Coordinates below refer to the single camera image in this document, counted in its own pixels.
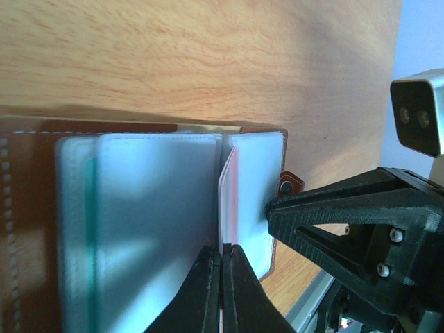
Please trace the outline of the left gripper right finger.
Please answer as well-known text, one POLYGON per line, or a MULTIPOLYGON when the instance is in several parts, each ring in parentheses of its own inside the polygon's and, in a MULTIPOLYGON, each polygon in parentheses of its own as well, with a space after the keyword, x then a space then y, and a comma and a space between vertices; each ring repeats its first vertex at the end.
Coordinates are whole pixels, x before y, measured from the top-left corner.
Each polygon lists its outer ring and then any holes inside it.
POLYGON ((268 299, 241 246, 224 245, 222 298, 224 332, 293 332, 268 299))

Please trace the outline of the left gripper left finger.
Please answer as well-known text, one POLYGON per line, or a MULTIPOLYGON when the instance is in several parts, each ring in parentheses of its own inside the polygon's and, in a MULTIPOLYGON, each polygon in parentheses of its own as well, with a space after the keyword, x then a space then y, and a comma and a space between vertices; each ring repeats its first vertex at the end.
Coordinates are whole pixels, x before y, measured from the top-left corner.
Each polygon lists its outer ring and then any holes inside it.
POLYGON ((173 300, 147 332, 218 332, 221 256, 203 246, 173 300))

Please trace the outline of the white card red circles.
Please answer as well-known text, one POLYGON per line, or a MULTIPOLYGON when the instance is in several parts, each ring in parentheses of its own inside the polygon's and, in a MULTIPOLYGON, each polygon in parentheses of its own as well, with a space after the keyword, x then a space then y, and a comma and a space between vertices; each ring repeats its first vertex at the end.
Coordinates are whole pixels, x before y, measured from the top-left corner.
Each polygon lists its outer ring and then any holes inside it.
POLYGON ((218 183, 219 253, 225 244, 238 240, 239 156, 233 148, 223 166, 218 183))

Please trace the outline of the brown leather card holder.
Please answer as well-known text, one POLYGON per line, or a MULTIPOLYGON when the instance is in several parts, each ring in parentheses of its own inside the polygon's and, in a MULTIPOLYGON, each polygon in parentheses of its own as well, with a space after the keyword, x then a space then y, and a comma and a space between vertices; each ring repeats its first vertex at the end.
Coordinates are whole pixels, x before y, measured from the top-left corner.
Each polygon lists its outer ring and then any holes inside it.
POLYGON ((265 208, 282 194, 287 137, 258 124, 3 116, 1 331, 143 332, 201 248, 219 249, 233 148, 235 244, 257 279, 270 276, 265 208))

